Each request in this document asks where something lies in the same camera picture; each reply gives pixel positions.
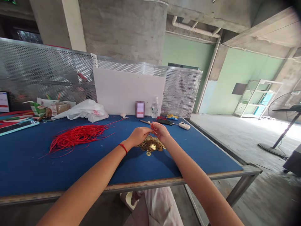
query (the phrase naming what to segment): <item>red cord bundle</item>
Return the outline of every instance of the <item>red cord bundle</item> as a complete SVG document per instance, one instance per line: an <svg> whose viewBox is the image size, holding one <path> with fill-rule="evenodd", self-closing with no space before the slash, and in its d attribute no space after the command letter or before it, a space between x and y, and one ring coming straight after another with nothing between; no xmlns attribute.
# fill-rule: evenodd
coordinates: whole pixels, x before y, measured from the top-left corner
<svg viewBox="0 0 301 226"><path fill-rule="evenodd" d="M107 137L113 135L114 133L112 133L111 135L109 135L107 137L102 137L101 135L104 133L105 130L112 128L112 127L109 127L109 125L111 125L113 123L115 123L115 122L109 123L107 125L77 126L77 127L74 127L73 129L69 129L65 133L61 134L61 132L65 131L65 130L63 130L63 131L59 132L58 135L56 135L55 138L53 139L53 141L50 145L50 150L49 150L48 154L50 155L50 154L53 154L58 151L62 151L64 149L66 149L63 152L66 152L66 151L69 151L69 152L62 155L62 156L65 156L74 150L75 145L90 143L90 142L93 142L96 140L102 140L104 138L107 138Z"/></svg>

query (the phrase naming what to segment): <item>brass coin pile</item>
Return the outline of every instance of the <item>brass coin pile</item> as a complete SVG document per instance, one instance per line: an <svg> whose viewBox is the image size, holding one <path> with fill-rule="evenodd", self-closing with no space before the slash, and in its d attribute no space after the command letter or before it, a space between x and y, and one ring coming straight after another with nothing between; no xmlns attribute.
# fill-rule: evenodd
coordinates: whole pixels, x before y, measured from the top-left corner
<svg viewBox="0 0 301 226"><path fill-rule="evenodd" d="M158 138L151 136L147 136L141 144L135 147L140 147L142 151L146 151L147 156L150 156L155 150L163 151L163 149L166 149Z"/></svg>

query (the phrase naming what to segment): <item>white pants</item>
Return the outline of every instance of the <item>white pants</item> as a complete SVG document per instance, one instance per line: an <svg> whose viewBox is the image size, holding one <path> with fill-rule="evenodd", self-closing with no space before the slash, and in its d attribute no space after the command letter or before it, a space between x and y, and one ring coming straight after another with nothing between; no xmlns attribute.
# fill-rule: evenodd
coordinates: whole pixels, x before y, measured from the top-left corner
<svg viewBox="0 0 301 226"><path fill-rule="evenodd" d="M136 193L141 198L124 226L183 226L170 187Z"/></svg>

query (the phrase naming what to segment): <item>concrete floor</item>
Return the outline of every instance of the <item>concrete floor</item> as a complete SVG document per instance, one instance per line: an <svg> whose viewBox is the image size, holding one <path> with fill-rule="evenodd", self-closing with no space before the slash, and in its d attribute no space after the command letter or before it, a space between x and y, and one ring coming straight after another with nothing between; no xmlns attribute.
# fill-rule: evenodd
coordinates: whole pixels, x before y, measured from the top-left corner
<svg viewBox="0 0 301 226"><path fill-rule="evenodd" d="M220 141L237 152L245 161L262 168L246 193L234 206L243 223L248 225L289 225L288 220L296 208L301 180L292 173L283 174L284 160L262 151L257 143L273 144L287 127L287 123L271 120L241 119L223 115L192 115L191 119ZM294 125L283 139L281 148L288 154L301 143L301 126ZM236 179L214 181L226 197ZM171 187L183 224L197 225L188 196L183 186ZM207 224L201 205L194 198L199 212ZM35 225L52 203L35 206L1 207L0 225ZM130 211L116 194L104 194L83 219L81 225L122 225Z"/></svg>
<svg viewBox="0 0 301 226"><path fill-rule="evenodd" d="M257 146L258 143L274 144L288 123L197 114L193 114L191 120L236 151L245 161L263 170L234 206L244 225L291 225L288 220L300 198L301 180L292 173L283 174L285 161ZM301 143L300 135L301 126L293 125L283 139L281 148L288 156ZM215 184L223 195L227 195L237 181L226 179L220 180L220 184L215 181Z"/></svg>

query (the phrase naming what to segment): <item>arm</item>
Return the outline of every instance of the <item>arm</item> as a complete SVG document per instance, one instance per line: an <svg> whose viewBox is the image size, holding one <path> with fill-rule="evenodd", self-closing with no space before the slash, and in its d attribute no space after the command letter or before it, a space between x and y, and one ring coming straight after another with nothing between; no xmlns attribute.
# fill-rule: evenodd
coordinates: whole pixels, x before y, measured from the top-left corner
<svg viewBox="0 0 301 226"><path fill-rule="evenodd" d="M150 128L136 128L122 142L127 151L139 145L151 132ZM41 225L79 225L90 207L108 185L126 152L120 145L78 179L38 222Z"/></svg>
<svg viewBox="0 0 301 226"><path fill-rule="evenodd" d="M243 225L210 178L170 136L166 127L153 122L151 128L174 159L185 182L204 208L211 225Z"/></svg>

